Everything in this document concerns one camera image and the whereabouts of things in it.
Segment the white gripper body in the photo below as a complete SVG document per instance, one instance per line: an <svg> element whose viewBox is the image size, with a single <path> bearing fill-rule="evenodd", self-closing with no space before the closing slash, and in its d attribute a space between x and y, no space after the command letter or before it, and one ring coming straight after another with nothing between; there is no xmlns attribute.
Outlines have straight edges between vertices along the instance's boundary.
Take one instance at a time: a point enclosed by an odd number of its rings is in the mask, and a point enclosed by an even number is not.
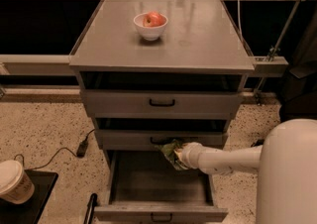
<svg viewBox="0 0 317 224"><path fill-rule="evenodd" d="M205 151L205 147L199 143L188 143L183 146L181 161L189 168L200 168L200 155Z"/></svg>

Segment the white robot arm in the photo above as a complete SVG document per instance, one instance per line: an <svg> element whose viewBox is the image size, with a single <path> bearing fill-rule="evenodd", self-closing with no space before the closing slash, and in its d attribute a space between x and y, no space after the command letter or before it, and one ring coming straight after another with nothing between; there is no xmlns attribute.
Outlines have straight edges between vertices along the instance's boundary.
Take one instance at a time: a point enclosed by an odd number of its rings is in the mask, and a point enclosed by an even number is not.
<svg viewBox="0 0 317 224"><path fill-rule="evenodd" d="M255 171L256 224L317 224L316 120L283 122L258 147L223 151L193 142L175 153L206 174Z"/></svg>

